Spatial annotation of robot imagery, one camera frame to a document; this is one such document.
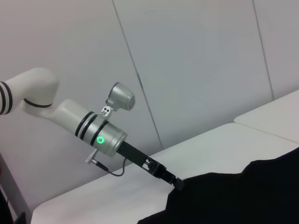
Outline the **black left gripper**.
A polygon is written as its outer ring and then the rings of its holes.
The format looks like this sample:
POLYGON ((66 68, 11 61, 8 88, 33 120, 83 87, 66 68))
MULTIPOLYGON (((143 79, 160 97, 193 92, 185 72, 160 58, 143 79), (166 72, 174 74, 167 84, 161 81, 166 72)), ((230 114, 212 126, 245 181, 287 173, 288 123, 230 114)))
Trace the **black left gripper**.
POLYGON ((118 148, 118 154, 122 155, 135 165, 141 167, 151 175, 160 175, 159 178, 166 181, 176 189, 182 189, 183 180, 169 172, 166 167, 139 151, 132 145, 123 141, 118 148))

